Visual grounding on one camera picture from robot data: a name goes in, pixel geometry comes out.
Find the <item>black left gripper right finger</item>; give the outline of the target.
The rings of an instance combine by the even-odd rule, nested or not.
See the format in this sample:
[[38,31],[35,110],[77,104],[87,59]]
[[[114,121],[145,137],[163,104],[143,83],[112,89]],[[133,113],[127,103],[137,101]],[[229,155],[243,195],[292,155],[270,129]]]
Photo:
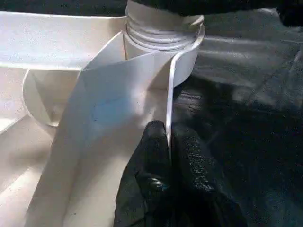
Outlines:
[[198,133],[175,125],[171,158],[178,204],[191,227],[246,227],[223,169]]

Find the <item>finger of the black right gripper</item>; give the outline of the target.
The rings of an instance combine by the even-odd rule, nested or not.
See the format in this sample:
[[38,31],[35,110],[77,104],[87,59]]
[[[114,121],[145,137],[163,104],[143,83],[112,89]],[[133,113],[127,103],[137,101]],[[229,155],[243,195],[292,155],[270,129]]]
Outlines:
[[182,16],[275,8],[280,5],[278,0],[138,0],[137,3]]

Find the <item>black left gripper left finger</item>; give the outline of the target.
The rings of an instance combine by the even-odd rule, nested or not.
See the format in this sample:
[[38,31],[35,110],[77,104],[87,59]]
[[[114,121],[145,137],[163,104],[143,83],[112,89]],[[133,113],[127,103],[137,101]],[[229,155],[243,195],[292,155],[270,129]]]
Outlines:
[[164,124],[149,122],[116,195],[115,227],[173,226],[171,161]]

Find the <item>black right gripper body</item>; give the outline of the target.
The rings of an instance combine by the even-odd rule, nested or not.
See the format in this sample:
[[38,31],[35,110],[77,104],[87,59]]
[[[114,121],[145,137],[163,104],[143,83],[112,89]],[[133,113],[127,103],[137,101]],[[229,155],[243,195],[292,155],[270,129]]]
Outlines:
[[303,26],[303,0],[283,0],[277,13],[284,26]]

